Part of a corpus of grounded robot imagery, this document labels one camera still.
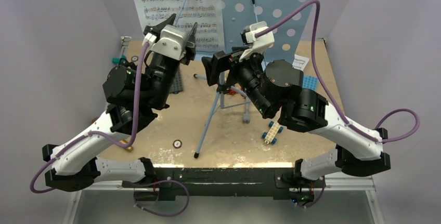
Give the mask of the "light blue music stand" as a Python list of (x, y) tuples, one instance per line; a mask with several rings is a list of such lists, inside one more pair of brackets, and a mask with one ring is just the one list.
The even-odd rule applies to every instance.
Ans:
[[(260, 21), (266, 21), (268, 26), (272, 26), (306, 1), (308, 0), (222, 0), (225, 52), (231, 52), (233, 47), (242, 46), (243, 43), (239, 34), (245, 26)], [(278, 59), (293, 62), (294, 52), (301, 40), (310, 11), (310, 7), (306, 8), (303, 12), (293, 16), (284, 25), (273, 30), (275, 44), (265, 51), (262, 61), (263, 66)], [(245, 97), (244, 95), (241, 96), (244, 100), (241, 104), (228, 105), (226, 102), (227, 95), (222, 93), (216, 94), (206, 122), (207, 126), (202, 132), (195, 157), (199, 157), (200, 154), (206, 155), (208, 152), (218, 152), (221, 150), (220, 145), (228, 139), (228, 136), (225, 131), (219, 137), (214, 136), (212, 118), (217, 113), (233, 112), (239, 107), (243, 107), (245, 110)], [(252, 124), (261, 117), (252, 102), (250, 103), (250, 114), (250, 123)], [(231, 138), (238, 136), (250, 124), (242, 122), (238, 127), (234, 127), (232, 122), (227, 121), (226, 123), (229, 125), (228, 130), (231, 132)]]

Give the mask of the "gold microphone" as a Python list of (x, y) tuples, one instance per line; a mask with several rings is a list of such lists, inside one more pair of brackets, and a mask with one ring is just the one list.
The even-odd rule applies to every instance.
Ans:
[[(92, 120), (91, 120), (91, 123), (92, 124), (95, 124), (95, 122), (98, 120), (98, 118), (97, 117), (95, 117), (95, 118), (93, 118)], [(128, 138), (127, 139), (123, 139), (123, 140), (120, 140), (119, 141), (119, 143), (121, 143), (122, 145), (127, 145), (128, 144)], [(127, 152), (133, 152), (133, 150), (134, 150), (134, 148), (133, 148), (133, 146), (129, 146), (129, 147), (127, 147), (127, 148), (125, 148), (124, 149), (125, 151), (127, 151)]]

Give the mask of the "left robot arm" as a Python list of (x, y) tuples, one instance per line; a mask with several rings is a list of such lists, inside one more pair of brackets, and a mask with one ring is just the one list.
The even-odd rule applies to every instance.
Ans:
[(176, 16), (155, 26), (146, 26), (140, 59), (150, 64), (121, 59), (103, 84), (106, 110), (89, 127), (70, 141), (45, 145), (42, 149), (48, 191), (83, 190), (96, 182), (125, 181), (149, 187), (157, 179), (152, 161), (141, 157), (115, 161), (100, 153), (116, 145), (132, 146), (136, 135), (146, 128), (159, 110), (168, 108), (167, 98), (181, 64), (189, 64), (196, 54), (194, 23), (188, 32), (174, 26)]

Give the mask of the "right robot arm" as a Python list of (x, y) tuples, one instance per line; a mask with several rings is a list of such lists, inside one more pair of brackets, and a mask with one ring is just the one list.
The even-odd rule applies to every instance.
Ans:
[(390, 156), (383, 151), (384, 128), (364, 128), (355, 132), (356, 123), (344, 123), (328, 100), (303, 87), (304, 73), (285, 60), (262, 66), (263, 55), (239, 61), (241, 51), (222, 51), (201, 59), (207, 83), (223, 91), (240, 85), (263, 118), (277, 118), (280, 125), (299, 133), (310, 133), (335, 143), (335, 148), (311, 159), (299, 159), (288, 181), (298, 186), (321, 176), (343, 172), (366, 177), (391, 168)]

